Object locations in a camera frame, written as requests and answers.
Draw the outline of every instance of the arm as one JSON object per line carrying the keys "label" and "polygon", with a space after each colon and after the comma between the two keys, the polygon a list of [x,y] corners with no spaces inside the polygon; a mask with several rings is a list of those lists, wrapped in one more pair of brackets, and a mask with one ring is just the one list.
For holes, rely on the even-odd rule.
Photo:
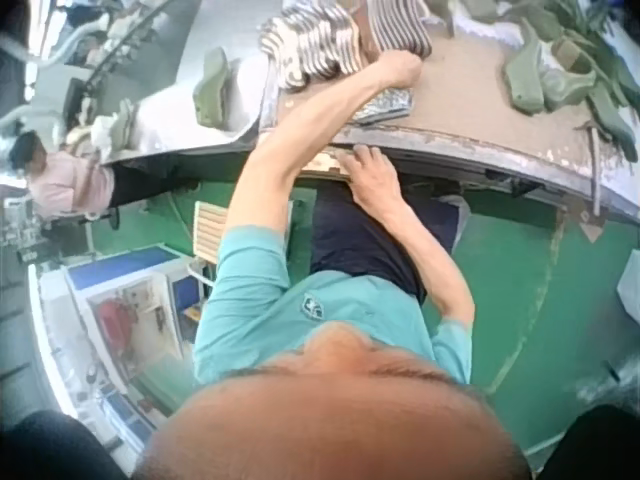
{"label": "arm", "polygon": [[231,199],[226,231],[257,225],[284,233],[287,201],[300,170],[362,105],[385,88],[412,85],[420,71],[420,59],[409,52],[385,52],[378,62],[292,111],[249,156]]}
{"label": "arm", "polygon": [[475,305],[462,272],[424,228],[406,203],[382,222],[385,229],[405,248],[420,274],[431,301],[443,318],[452,318],[471,329]]}
{"label": "arm", "polygon": [[475,305],[469,286],[447,251],[402,198],[393,165],[378,148],[356,146],[354,152],[355,157],[340,158],[351,177],[354,201],[405,248],[440,314],[470,330]]}

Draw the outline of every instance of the factory floor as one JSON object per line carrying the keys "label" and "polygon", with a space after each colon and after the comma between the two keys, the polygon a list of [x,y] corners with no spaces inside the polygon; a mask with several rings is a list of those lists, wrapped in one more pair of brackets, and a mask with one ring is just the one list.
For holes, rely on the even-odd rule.
{"label": "factory floor", "polygon": [[[191,226],[194,203],[227,206],[230,183],[204,183],[175,195]],[[521,447],[561,433],[582,411],[594,387],[615,385],[607,365],[621,365],[640,345],[616,284],[631,250],[634,226],[608,222],[591,244],[555,208],[495,192],[465,194],[472,210],[454,257],[477,305],[473,384],[484,392]],[[308,272],[313,190],[297,188],[289,251],[292,281]],[[146,212],[123,210],[121,226],[92,226],[96,250],[112,254],[164,242],[191,253],[191,241],[168,196]],[[437,321],[425,308],[427,324]]]}

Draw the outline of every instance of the hand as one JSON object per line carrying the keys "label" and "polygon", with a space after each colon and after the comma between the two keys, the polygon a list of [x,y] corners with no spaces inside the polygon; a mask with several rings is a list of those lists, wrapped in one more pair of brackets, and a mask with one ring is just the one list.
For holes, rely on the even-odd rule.
{"label": "hand", "polygon": [[405,50],[386,50],[370,67],[381,75],[385,88],[409,88],[420,78],[422,60]]}
{"label": "hand", "polygon": [[338,161],[349,173],[353,201],[384,225],[407,208],[396,169],[377,147],[356,145],[353,153],[338,155]]}

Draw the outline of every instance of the navy pants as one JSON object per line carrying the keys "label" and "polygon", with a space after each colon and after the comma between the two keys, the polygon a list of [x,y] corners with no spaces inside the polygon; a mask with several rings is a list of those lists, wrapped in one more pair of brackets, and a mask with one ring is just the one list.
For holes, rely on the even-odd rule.
{"label": "navy pants", "polygon": [[[451,253],[458,233],[458,207],[424,194],[403,196],[422,224]],[[413,261],[382,225],[353,202],[347,185],[328,183],[318,189],[312,229],[312,274],[337,270],[354,277],[373,275],[424,303],[427,292]]]}

